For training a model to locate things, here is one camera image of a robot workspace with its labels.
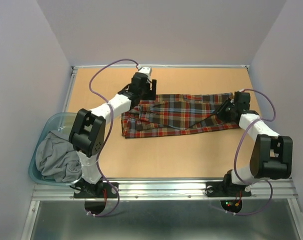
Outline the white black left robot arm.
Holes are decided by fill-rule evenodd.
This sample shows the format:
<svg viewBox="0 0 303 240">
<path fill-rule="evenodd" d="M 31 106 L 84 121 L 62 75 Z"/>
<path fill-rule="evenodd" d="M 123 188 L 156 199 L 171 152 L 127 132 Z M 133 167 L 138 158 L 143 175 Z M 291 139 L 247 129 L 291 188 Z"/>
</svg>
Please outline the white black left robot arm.
<svg viewBox="0 0 303 240">
<path fill-rule="evenodd" d="M 95 198 L 103 193 L 97 156 L 104 146 L 106 125 L 136 107 L 141 100 L 156 98 L 157 81 L 151 80 L 151 72 L 150 67 L 142 67 L 133 75 L 131 83 L 111 100 L 91 110 L 82 108 L 77 112 L 68 140 L 81 164 L 81 180 L 75 184 L 81 194 Z"/>
</svg>

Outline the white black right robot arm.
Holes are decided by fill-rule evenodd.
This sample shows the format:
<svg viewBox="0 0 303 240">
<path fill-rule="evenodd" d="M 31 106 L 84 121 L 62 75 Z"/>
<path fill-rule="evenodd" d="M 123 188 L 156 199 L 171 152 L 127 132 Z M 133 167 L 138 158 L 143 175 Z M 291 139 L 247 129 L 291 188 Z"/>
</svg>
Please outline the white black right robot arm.
<svg viewBox="0 0 303 240">
<path fill-rule="evenodd" d="M 209 196 L 232 196 L 243 192 L 246 187 L 261 180 L 288 179 L 292 172 L 293 140 L 272 130 L 256 111 L 250 109 L 250 89 L 234 93 L 233 99 L 227 99 L 215 112 L 219 120 L 235 122 L 244 130 L 240 139 L 242 144 L 246 136 L 254 141 L 249 164 L 238 168 L 237 162 L 221 182 L 210 183 L 206 189 Z"/>
</svg>

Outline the red blue plaid flannel shirt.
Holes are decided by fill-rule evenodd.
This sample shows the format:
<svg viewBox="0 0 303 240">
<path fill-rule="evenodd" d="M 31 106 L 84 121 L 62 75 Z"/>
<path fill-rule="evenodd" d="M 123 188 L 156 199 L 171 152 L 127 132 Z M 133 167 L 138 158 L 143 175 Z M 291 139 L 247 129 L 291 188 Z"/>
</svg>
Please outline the red blue plaid flannel shirt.
<svg viewBox="0 0 303 240">
<path fill-rule="evenodd" d="M 141 100 L 121 115 L 122 136 L 126 139 L 192 135 L 237 129 L 215 115 L 233 94 L 158 94 L 155 100 Z"/>
</svg>

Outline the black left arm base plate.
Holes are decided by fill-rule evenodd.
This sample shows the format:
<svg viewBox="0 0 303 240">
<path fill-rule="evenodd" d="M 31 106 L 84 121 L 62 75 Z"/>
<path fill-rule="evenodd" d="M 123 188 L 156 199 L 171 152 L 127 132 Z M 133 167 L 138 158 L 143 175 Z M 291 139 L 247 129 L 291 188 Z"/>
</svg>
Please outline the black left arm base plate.
<svg viewBox="0 0 303 240">
<path fill-rule="evenodd" d="M 104 181 L 91 184 L 86 181 L 79 181 L 70 186 L 74 190 L 73 198 L 75 199 L 104 199 L 105 197 L 116 199 L 116 191 Z"/>
</svg>

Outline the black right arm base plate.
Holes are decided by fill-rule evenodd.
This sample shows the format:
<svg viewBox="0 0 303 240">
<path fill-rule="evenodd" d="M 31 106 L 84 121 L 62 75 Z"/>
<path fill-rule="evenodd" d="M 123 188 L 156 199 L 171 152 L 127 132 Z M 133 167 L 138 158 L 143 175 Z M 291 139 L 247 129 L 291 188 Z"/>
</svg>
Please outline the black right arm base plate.
<svg viewBox="0 0 303 240">
<path fill-rule="evenodd" d="M 245 191 L 244 185 L 236 185 L 233 183 L 225 184 L 223 181 L 207 181 L 205 183 L 205 194 L 211 198 L 218 197 L 250 197 L 251 191 Z"/>
</svg>

